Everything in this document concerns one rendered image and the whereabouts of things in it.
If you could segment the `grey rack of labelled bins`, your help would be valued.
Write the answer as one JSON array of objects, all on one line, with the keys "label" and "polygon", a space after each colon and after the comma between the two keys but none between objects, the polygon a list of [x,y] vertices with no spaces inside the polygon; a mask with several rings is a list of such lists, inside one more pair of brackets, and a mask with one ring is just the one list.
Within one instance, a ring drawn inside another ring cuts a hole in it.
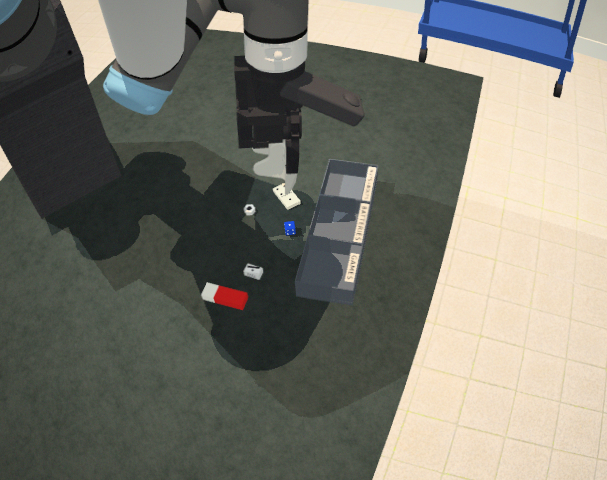
[{"label": "grey rack of labelled bins", "polygon": [[377,170],[329,159],[295,278],[297,297],[353,306]]}]

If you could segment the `red and white eraser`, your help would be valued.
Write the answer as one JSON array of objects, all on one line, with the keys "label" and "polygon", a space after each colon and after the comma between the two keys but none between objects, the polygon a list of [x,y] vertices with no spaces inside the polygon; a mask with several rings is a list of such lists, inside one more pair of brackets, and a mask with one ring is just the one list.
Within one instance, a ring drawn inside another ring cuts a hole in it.
[{"label": "red and white eraser", "polygon": [[225,306],[244,309],[248,295],[246,292],[234,290],[231,288],[206,283],[206,286],[201,294],[203,300],[222,304]]}]

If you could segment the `blue die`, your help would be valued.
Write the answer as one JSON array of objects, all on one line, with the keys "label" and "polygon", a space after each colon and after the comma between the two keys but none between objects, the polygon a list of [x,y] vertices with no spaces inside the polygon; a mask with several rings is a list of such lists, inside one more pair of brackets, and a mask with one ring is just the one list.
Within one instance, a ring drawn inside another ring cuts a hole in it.
[{"label": "blue die", "polygon": [[286,235],[296,234],[294,221],[284,222],[284,226]]}]

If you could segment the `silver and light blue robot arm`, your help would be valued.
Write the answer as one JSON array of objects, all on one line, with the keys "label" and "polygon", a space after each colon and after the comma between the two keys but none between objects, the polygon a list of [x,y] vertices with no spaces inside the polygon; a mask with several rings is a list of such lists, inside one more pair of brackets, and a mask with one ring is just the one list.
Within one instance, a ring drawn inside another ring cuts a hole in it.
[{"label": "silver and light blue robot arm", "polygon": [[[309,0],[98,2],[116,56],[104,91],[141,114],[161,109],[217,11],[243,15],[245,59],[254,68],[282,73],[307,58]],[[56,33],[50,0],[0,0],[0,82],[35,70],[50,53]],[[352,93],[304,71],[286,82],[280,96],[357,126],[364,111],[360,96]]]}]

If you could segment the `white domino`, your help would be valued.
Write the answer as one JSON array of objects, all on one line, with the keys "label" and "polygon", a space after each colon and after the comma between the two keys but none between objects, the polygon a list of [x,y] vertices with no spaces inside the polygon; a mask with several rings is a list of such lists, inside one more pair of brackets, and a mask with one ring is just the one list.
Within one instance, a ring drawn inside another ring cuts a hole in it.
[{"label": "white domino", "polygon": [[301,201],[292,190],[289,194],[285,194],[285,183],[273,188],[273,192],[280,199],[287,210],[301,204]]}]

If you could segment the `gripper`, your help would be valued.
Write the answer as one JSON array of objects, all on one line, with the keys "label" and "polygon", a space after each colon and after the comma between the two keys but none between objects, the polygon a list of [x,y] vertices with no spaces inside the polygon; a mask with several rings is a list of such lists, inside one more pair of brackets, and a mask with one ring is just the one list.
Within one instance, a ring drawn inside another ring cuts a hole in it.
[{"label": "gripper", "polygon": [[256,153],[268,155],[254,164],[253,171],[260,176],[284,179],[285,194],[291,192],[297,179],[303,105],[281,97],[280,91],[304,70],[305,61],[287,72],[268,73],[251,66],[245,55],[234,56],[239,149],[252,148]]}]

